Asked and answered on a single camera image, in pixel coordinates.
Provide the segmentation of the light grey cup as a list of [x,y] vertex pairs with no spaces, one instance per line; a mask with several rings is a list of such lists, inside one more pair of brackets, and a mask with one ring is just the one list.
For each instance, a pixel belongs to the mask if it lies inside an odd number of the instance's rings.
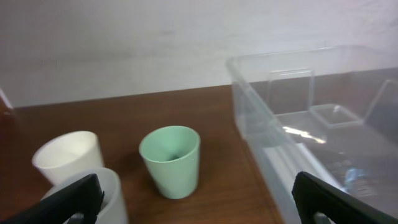
[[104,199],[101,205],[101,211],[98,214],[96,223],[98,224],[128,224],[129,218],[124,202],[123,192],[121,190],[121,181],[115,171],[100,167],[97,169],[84,170],[77,173],[58,185],[52,187],[43,199],[58,192],[64,187],[76,182],[88,174],[96,174],[100,187],[104,192]]

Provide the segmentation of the mint green cup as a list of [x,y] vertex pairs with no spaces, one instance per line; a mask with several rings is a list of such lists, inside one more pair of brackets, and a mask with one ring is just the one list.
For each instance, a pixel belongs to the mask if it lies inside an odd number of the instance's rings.
[[196,190],[200,144],[200,135],[186,126],[159,128],[141,141],[139,154],[164,197],[181,199]]

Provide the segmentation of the cream white cup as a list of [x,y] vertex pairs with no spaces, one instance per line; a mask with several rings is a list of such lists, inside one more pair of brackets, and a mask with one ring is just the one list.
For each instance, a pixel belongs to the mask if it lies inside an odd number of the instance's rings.
[[58,185],[84,170],[104,167],[98,136],[90,131],[74,131],[41,146],[32,165],[52,184]]

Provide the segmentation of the clear plastic storage bin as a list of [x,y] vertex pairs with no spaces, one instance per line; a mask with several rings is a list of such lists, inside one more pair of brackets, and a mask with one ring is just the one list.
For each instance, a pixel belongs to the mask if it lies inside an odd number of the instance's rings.
[[358,45],[233,57],[234,120],[285,223],[308,172],[397,216],[397,55]]

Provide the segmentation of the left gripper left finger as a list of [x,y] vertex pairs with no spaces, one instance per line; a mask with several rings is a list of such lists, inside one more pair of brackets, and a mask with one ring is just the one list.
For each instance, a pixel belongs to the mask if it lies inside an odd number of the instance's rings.
[[1,224],[95,224],[103,199],[98,176],[88,174]]

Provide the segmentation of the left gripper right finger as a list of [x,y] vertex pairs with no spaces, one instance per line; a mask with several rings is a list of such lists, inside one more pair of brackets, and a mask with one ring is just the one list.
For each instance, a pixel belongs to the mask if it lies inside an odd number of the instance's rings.
[[342,192],[308,172],[299,172],[292,196],[302,223],[326,223],[324,214],[334,223],[397,224],[397,219]]

